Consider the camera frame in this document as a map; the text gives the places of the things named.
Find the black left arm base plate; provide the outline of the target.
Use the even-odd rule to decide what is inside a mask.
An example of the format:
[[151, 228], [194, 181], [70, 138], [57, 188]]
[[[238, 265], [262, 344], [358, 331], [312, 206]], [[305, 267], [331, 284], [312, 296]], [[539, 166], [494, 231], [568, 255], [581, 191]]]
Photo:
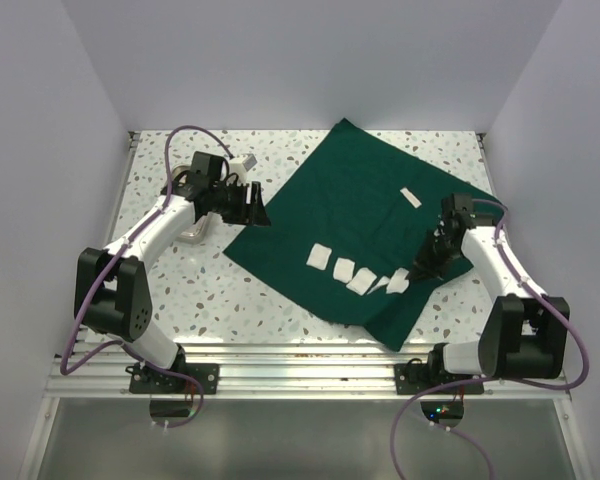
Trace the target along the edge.
[[187, 363], [181, 372], [161, 373], [140, 363], [129, 365], [129, 392], [132, 394], [169, 395], [185, 392], [214, 395], [220, 379], [220, 367], [213, 363]]

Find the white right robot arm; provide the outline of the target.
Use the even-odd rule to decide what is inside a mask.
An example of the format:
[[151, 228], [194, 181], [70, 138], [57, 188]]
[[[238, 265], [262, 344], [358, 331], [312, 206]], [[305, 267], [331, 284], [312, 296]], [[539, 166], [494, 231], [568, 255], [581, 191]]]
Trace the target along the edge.
[[501, 220], [476, 211], [478, 203], [463, 193], [442, 200], [439, 223], [427, 232], [407, 276], [412, 285], [440, 280], [455, 261], [466, 260], [492, 301], [478, 340], [435, 345], [412, 374], [441, 393], [474, 376], [555, 379], [562, 370], [568, 303], [547, 296], [527, 277]]

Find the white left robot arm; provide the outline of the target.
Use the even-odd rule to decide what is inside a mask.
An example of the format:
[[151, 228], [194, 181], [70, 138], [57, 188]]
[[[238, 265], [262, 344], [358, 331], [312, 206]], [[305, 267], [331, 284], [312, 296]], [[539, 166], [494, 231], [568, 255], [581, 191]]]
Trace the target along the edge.
[[165, 392], [188, 379], [184, 352], [153, 321], [148, 273], [187, 229], [211, 214], [230, 225], [263, 226], [270, 220], [261, 185], [247, 179], [252, 154], [231, 160], [194, 153], [188, 168], [169, 173], [155, 205], [119, 239], [78, 258], [74, 314], [77, 326], [109, 337], [153, 369]]

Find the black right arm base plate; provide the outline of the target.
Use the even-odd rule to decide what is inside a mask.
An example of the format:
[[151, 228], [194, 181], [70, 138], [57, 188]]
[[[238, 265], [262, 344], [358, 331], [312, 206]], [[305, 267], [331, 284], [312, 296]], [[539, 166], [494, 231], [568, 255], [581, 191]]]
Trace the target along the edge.
[[393, 370], [398, 395], [415, 395], [439, 385], [472, 379], [470, 375], [450, 374], [445, 371], [431, 373], [428, 365], [420, 359], [397, 363], [393, 366]]

